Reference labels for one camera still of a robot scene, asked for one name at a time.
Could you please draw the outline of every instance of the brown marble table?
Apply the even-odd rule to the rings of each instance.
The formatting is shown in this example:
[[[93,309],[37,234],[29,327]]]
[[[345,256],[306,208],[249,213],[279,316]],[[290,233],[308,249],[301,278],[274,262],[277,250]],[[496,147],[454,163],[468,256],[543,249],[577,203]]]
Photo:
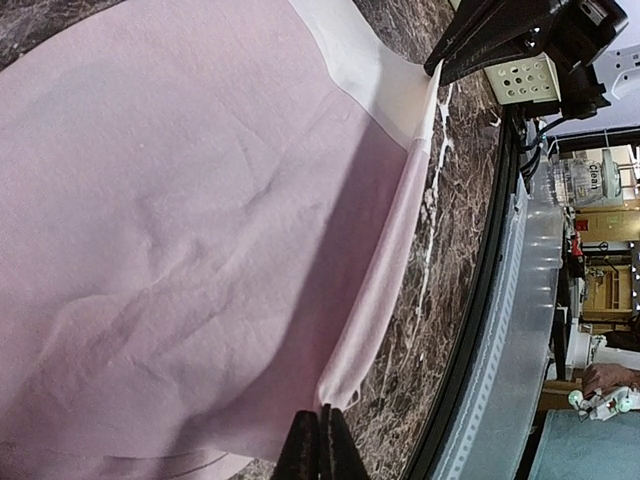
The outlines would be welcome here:
[[[5,0],[0,70],[67,26],[122,0]],[[380,38],[422,63],[452,18],[447,0],[355,0]],[[359,402],[347,412],[374,479],[399,478],[412,454],[458,334],[493,181],[499,109],[482,73],[441,89],[439,117],[409,266]],[[268,478],[254,462],[235,480]]]

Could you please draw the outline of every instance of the hand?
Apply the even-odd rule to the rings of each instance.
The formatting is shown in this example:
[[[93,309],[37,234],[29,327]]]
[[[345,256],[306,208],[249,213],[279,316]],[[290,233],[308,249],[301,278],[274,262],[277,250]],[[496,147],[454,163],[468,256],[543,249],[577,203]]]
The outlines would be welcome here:
[[[616,387],[631,386],[636,383],[636,373],[616,363],[592,363],[582,377],[582,392],[585,398],[602,390],[603,395],[611,393]]]

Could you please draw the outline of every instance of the white wall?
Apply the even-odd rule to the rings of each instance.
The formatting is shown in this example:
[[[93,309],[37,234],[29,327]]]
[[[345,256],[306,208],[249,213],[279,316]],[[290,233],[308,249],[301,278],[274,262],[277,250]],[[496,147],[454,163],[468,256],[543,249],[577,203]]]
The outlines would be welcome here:
[[[629,25],[611,45],[611,49],[640,46],[640,0],[616,0],[627,15]],[[588,120],[572,120],[553,131],[554,134],[570,134],[604,130],[608,128],[640,125],[640,90],[616,100],[609,98],[611,106],[598,111],[598,115]]]

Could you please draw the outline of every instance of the fabric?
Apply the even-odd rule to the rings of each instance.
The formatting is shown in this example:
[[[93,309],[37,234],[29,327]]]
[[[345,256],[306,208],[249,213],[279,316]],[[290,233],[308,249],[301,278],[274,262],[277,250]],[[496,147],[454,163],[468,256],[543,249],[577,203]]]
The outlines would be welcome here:
[[[357,390],[438,81],[295,3],[130,0],[0,74],[0,478],[223,479]]]
[[[581,422],[573,410],[551,411],[529,479],[640,478],[638,432],[635,412]]]

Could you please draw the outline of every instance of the pink towel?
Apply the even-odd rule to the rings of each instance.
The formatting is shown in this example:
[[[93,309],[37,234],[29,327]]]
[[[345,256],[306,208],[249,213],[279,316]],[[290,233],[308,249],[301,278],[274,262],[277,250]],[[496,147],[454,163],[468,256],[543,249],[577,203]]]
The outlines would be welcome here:
[[[131,0],[2,72],[0,478],[227,478],[346,407],[431,90],[407,151],[285,0]]]

